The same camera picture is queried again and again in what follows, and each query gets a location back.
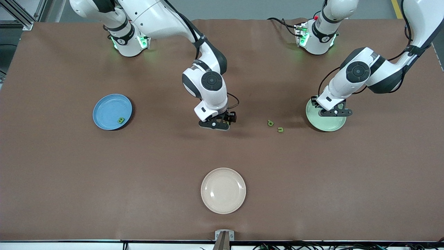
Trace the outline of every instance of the beige plate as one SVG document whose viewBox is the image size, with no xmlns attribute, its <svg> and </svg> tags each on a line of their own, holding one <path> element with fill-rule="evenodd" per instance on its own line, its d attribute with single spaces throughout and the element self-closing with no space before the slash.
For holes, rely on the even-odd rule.
<svg viewBox="0 0 444 250">
<path fill-rule="evenodd" d="M 203 203 L 213 212 L 229 214 L 242 206 L 246 187 L 242 176 L 229 168 L 219 168 L 208 173 L 200 189 Z"/>
</svg>

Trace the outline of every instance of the green led light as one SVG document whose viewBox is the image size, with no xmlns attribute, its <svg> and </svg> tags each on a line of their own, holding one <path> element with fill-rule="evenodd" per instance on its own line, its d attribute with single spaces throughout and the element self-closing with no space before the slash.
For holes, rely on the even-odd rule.
<svg viewBox="0 0 444 250">
<path fill-rule="evenodd" d="M 111 37 L 111 41 L 114 44 L 114 48 L 118 50 L 117 45 L 115 44 L 114 38 Z"/>
<path fill-rule="evenodd" d="M 330 43 L 330 47 L 331 46 L 333 46 L 333 43 L 334 43 L 334 39 L 336 38 L 336 34 L 333 36 L 333 38 L 332 38 L 332 43 Z"/>
<path fill-rule="evenodd" d="M 307 40 L 310 38 L 309 33 L 305 33 L 305 35 L 301 38 L 300 45 L 305 46 L 307 44 Z"/>
<path fill-rule="evenodd" d="M 147 42 L 145 41 L 146 39 L 143 37 L 139 37 L 139 36 L 137 38 L 139 39 L 140 46 L 142 48 L 146 48 L 147 47 Z"/>
</svg>

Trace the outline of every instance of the light green plate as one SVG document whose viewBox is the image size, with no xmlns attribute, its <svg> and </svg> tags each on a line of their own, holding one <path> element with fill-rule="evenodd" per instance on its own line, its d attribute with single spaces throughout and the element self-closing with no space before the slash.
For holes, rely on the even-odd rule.
<svg viewBox="0 0 444 250">
<path fill-rule="evenodd" d="M 308 120 L 315 128 L 326 132 L 332 132 L 344 126 L 347 117 L 321 117 L 319 116 L 320 110 L 322 110 L 322 108 L 315 108 L 311 104 L 311 100 L 308 100 L 305 113 L 307 114 Z"/>
</svg>

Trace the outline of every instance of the plate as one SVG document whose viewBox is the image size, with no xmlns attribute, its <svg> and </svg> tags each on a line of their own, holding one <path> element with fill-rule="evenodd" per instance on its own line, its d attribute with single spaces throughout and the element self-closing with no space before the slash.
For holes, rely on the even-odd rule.
<svg viewBox="0 0 444 250">
<path fill-rule="evenodd" d="M 114 130 L 124 126 L 131 117 L 130 99 L 121 94 L 111 94 L 100 99 L 92 112 L 94 123 L 101 129 Z"/>
<path fill-rule="evenodd" d="M 307 106 L 305 107 L 307 118 L 315 128 L 326 132 L 332 132 L 344 126 L 347 117 L 322 117 L 319 116 L 319 111 L 321 110 L 322 108 L 315 108 L 311 104 L 311 99 L 308 101 Z"/>
<path fill-rule="evenodd" d="M 209 172 L 200 189 L 203 203 L 218 214 L 230 214 L 242 206 L 246 187 L 242 176 L 229 168 Z"/>
</svg>

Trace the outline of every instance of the gray floor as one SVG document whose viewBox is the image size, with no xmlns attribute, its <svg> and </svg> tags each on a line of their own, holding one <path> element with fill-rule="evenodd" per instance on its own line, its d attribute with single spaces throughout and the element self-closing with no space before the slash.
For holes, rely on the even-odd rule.
<svg viewBox="0 0 444 250">
<path fill-rule="evenodd" d="M 195 19 L 267 19 L 269 17 L 294 19 L 312 17 L 320 10 L 323 0 L 170 0 L 190 20 Z M 396 18 L 391 0 L 361 0 L 352 19 Z M 72 10 L 69 0 L 53 0 L 47 21 L 95 22 L 84 19 Z M 18 44 L 20 29 L 0 28 L 0 44 Z M 444 58 L 444 30 L 434 42 L 440 58 Z M 15 47 L 0 46 L 0 69 L 7 71 Z"/>
</svg>

